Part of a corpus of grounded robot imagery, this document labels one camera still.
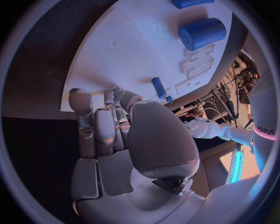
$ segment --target wire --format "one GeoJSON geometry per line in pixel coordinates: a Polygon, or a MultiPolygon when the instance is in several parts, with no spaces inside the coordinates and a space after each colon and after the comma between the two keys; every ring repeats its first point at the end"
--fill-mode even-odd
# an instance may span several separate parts
{"type": "MultiPolygon", "coordinates": [[[[208,110],[208,109],[214,110],[214,111],[216,111],[218,114],[220,114],[220,112],[219,112],[218,110],[215,110],[214,108],[211,108],[211,107],[208,107],[208,108],[204,109],[203,111],[206,111],[206,110],[208,110]]],[[[236,124],[233,124],[233,123],[227,121],[226,119],[223,118],[222,114],[220,114],[220,116],[221,116],[221,118],[222,118],[226,123],[229,123],[230,125],[234,125],[234,126],[237,126],[237,127],[242,128],[242,129],[251,129],[251,128],[249,128],[249,127],[244,128],[244,127],[242,127],[242,126],[239,126],[239,125],[236,125],[236,124]]]]}

